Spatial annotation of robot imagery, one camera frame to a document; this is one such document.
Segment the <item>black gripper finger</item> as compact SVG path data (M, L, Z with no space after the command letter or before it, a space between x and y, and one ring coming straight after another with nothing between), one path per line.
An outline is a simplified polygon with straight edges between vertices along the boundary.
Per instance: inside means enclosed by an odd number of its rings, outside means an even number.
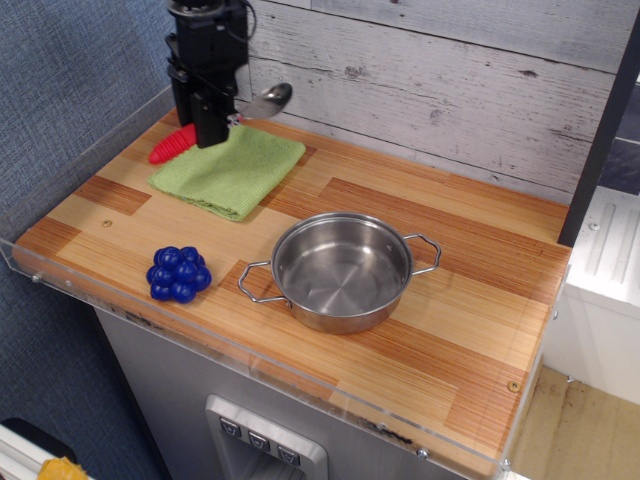
M194 92L194 82L191 76L179 69L170 69L169 77L176 104L180 124L186 126L194 122L191 97Z
M191 97L191 109L199 148L227 141L230 129L228 117L236 113L233 97L199 91Z

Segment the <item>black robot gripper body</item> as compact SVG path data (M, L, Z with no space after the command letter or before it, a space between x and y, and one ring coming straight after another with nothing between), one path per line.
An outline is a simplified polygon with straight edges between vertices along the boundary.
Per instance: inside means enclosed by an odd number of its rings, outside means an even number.
M236 72L248 63L249 3L169 1L167 9L175 21L175 32L166 39L170 77L234 98Z

